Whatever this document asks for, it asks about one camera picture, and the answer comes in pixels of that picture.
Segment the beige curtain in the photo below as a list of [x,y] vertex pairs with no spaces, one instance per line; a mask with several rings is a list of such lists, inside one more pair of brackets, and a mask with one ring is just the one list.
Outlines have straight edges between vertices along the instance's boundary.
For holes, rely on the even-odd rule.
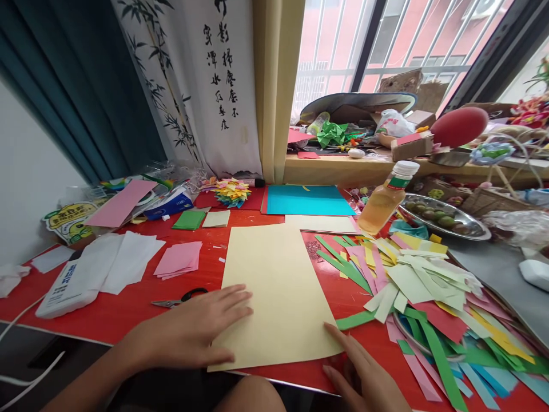
[[252,0],[257,131],[263,177],[284,178],[305,0]]

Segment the bottle label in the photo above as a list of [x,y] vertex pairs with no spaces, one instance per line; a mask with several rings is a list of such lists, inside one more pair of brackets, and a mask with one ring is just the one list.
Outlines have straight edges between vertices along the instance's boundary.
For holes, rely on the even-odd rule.
[[410,181],[407,179],[399,179],[398,177],[393,177],[387,184],[387,187],[393,190],[404,190],[404,188],[408,186],[408,183],[410,183]]

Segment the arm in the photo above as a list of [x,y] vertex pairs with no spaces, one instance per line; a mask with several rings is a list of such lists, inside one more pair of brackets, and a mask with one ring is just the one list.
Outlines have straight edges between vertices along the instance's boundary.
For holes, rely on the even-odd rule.
[[118,385],[146,369],[196,369],[234,362],[232,352],[210,344],[252,314],[251,308],[240,304],[252,296],[244,289],[245,285],[235,285],[196,296],[140,323],[42,411],[94,411]]

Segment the black scissors handle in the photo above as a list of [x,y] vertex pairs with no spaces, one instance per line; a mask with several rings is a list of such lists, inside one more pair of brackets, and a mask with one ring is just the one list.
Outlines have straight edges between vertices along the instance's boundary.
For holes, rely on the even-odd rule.
[[183,295],[183,297],[181,298],[181,301],[186,302],[187,300],[192,298],[194,294],[198,294],[198,293],[208,293],[208,290],[205,288],[192,289],[188,291],[185,295]]

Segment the white wall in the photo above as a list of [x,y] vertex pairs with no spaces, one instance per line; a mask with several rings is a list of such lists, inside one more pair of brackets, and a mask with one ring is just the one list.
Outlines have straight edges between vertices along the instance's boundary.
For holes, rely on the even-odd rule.
[[2,78],[0,176],[0,266],[20,264],[54,243],[42,217],[85,182]]

